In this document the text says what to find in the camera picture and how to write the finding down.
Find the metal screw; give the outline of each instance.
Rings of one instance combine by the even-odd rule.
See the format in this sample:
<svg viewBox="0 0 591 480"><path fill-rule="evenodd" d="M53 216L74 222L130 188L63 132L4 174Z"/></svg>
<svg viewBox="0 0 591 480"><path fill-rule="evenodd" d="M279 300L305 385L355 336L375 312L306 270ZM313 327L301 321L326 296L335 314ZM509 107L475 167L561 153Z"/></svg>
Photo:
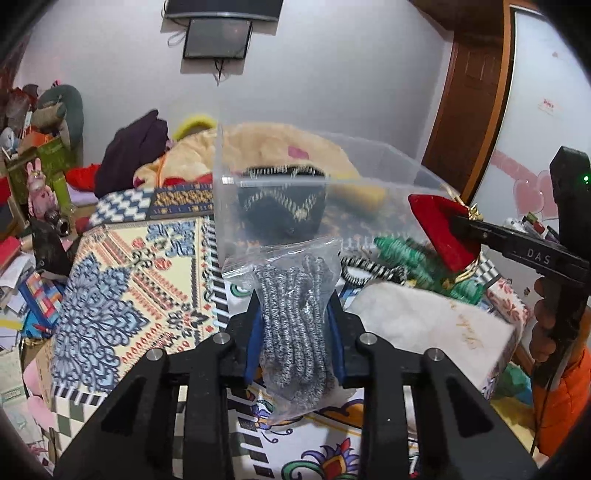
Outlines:
<svg viewBox="0 0 591 480"><path fill-rule="evenodd" d="M378 341L378 337L376 337L373 333L362 333L359 335L359 341L364 345L373 345Z"/></svg>
<svg viewBox="0 0 591 480"><path fill-rule="evenodd" d="M216 342L218 345L223 345L224 343L228 343L230 341L230 334L226 332L219 332L213 336L213 341Z"/></svg>
<svg viewBox="0 0 591 480"><path fill-rule="evenodd" d="M160 360L163 355L164 352L160 348L152 348L146 353L146 358L151 362L155 362L156 360Z"/></svg>
<svg viewBox="0 0 591 480"><path fill-rule="evenodd" d="M439 362L445 358L445 353L443 353L443 351L439 348L430 348L429 350L427 350L427 355L431 360L435 362Z"/></svg>

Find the wall-mounted tv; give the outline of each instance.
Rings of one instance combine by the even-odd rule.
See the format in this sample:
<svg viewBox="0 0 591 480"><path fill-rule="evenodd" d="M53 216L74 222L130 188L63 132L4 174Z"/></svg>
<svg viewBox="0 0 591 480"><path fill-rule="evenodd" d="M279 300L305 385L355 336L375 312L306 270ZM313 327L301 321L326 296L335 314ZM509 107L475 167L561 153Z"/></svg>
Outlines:
<svg viewBox="0 0 591 480"><path fill-rule="evenodd" d="M230 17L278 21L283 0L168 0L166 18Z"/></svg>

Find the brown door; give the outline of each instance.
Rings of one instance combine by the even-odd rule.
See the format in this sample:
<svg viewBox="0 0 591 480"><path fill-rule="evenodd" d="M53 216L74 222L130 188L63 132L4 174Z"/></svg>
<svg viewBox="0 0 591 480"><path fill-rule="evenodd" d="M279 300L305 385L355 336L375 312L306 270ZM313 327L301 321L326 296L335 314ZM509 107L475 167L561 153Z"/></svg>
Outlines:
<svg viewBox="0 0 591 480"><path fill-rule="evenodd" d="M423 165L462 192L491 119L502 40L457 35Z"/></svg>

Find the orange sleeve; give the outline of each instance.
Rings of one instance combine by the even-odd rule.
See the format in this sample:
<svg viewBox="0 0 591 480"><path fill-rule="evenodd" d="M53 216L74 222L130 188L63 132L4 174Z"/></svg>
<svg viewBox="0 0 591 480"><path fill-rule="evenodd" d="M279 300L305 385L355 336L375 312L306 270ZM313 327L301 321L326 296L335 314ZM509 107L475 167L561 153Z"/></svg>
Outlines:
<svg viewBox="0 0 591 480"><path fill-rule="evenodd" d="M585 348L581 359L564 372L558 389L549 393L538 445L544 455L553 455L566 438L587 404L590 386L591 355ZM546 391L533 385L532 392L539 422Z"/></svg>

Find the braided gray cord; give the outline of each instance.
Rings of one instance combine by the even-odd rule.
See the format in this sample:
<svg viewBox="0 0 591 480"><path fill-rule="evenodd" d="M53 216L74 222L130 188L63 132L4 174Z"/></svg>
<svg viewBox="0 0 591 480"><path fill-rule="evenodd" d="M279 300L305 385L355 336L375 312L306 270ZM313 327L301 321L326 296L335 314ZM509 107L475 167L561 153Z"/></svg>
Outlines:
<svg viewBox="0 0 591 480"><path fill-rule="evenodd" d="M255 265L264 321L261 366L267 387L294 407L312 411L335 385L324 339L321 292L332 289L324 259L306 255L302 268Z"/></svg>

